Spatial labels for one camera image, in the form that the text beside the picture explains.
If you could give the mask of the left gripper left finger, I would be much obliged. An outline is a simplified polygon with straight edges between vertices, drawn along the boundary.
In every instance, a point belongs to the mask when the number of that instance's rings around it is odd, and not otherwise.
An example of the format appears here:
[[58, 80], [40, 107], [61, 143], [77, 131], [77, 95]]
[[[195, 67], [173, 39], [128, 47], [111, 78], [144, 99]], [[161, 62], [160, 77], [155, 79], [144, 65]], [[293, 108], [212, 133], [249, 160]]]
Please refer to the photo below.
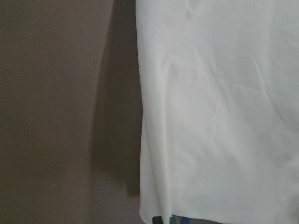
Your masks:
[[161, 216], [156, 216], [152, 218], [152, 223], [153, 224], [163, 224], [163, 220]]

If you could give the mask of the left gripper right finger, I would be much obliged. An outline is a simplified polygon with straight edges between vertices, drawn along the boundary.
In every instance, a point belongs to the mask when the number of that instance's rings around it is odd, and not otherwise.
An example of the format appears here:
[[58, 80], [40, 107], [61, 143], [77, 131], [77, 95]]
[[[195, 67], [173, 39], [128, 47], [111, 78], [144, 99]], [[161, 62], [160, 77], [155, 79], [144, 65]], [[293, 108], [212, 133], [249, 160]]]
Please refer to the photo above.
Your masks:
[[170, 217], [169, 224], [178, 224], [178, 219], [176, 217]]

